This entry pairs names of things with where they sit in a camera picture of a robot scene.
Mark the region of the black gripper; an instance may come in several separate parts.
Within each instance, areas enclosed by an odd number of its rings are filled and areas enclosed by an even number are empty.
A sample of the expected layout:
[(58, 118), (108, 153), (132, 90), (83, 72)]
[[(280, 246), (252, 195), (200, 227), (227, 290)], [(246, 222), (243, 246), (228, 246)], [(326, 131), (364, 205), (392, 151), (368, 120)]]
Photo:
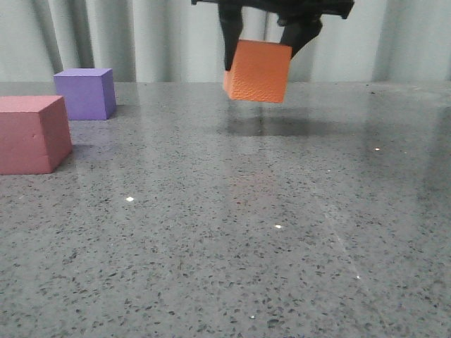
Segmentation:
[(230, 71), (232, 67), (242, 32), (242, 7), (252, 7), (277, 14), (278, 24), (287, 25), (283, 30), (280, 43), (291, 48), (291, 58), (294, 58), (307, 43), (319, 35), (323, 27), (319, 19), (322, 15), (336, 15), (345, 20), (354, 5), (353, 0), (237, 0), (206, 1), (206, 3), (218, 4), (226, 71)]

